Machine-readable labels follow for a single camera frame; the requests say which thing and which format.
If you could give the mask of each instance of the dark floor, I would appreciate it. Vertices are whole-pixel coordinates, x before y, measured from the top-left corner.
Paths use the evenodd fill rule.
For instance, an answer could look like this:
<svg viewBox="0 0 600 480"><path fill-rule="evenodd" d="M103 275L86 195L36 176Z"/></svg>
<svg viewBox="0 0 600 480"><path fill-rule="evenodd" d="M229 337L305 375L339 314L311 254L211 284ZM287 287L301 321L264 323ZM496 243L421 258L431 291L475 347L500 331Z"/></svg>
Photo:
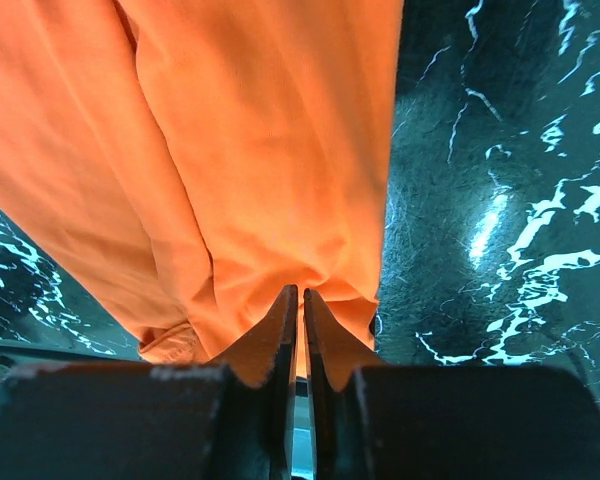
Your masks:
<svg viewBox="0 0 600 480"><path fill-rule="evenodd" d="M600 1L408 4L379 352L558 366L600 401ZM135 356L1 213L0 338Z"/></svg>

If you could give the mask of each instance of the marble floor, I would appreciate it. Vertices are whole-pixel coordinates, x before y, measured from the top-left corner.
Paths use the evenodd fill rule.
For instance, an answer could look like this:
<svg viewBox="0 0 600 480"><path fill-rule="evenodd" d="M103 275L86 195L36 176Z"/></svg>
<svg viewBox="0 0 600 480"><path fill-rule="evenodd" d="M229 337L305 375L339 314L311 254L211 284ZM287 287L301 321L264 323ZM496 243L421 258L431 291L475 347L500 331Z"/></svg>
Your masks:
<svg viewBox="0 0 600 480"><path fill-rule="evenodd" d="M409 0L378 351L541 363L600 405L600 0ZM0 339L137 358L0 212Z"/></svg>

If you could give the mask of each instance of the orange pants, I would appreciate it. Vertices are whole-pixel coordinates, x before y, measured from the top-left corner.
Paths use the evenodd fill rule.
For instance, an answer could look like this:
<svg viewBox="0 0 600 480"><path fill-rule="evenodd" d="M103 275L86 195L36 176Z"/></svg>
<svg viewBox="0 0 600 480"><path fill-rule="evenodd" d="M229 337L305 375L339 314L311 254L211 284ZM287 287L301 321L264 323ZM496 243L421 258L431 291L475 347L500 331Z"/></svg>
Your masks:
<svg viewBox="0 0 600 480"><path fill-rule="evenodd" d="M217 355L289 283L372 346L401 12L0 0L0 208L149 361Z"/></svg>

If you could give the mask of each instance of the orange fabric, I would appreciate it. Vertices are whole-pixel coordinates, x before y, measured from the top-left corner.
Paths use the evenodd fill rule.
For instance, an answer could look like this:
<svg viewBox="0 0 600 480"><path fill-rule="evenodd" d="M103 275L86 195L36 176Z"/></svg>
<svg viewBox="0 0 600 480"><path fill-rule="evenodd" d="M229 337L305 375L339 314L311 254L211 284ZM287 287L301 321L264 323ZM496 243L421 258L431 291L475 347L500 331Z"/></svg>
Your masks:
<svg viewBox="0 0 600 480"><path fill-rule="evenodd" d="M371 346L400 17L0 0L0 207L147 360L217 355L288 283Z"/></svg>

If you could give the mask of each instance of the orange cloth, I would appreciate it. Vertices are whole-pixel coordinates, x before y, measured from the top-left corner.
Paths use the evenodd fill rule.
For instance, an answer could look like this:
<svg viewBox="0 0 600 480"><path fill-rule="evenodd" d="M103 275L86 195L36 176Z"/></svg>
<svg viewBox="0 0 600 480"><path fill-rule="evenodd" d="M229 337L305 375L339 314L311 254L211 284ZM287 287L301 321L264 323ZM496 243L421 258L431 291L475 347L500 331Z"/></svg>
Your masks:
<svg viewBox="0 0 600 480"><path fill-rule="evenodd" d="M149 361L289 283L371 346L401 3L0 0L0 208Z"/></svg>

